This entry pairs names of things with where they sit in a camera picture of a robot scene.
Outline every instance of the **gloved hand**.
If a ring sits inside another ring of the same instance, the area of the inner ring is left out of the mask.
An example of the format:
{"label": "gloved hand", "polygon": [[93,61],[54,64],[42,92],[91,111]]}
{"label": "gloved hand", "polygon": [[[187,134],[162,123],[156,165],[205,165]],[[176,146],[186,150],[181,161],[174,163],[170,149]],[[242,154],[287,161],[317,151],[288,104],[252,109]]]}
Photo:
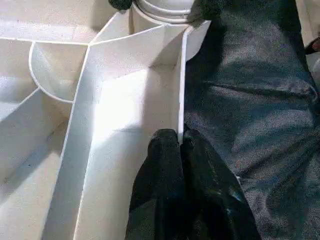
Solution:
{"label": "gloved hand", "polygon": [[240,184],[196,130],[157,131],[135,179],[126,240],[260,240]]}

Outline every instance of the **white plastic surface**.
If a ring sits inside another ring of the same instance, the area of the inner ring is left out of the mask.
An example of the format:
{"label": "white plastic surface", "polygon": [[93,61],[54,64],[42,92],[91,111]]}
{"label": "white plastic surface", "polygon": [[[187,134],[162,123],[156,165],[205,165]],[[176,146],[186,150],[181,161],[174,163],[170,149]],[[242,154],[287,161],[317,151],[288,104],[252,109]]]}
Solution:
{"label": "white plastic surface", "polygon": [[306,62],[316,86],[320,89],[320,52],[307,55]]}
{"label": "white plastic surface", "polygon": [[0,238],[123,239],[150,137],[182,139],[186,59],[210,23],[100,0],[0,4]]}

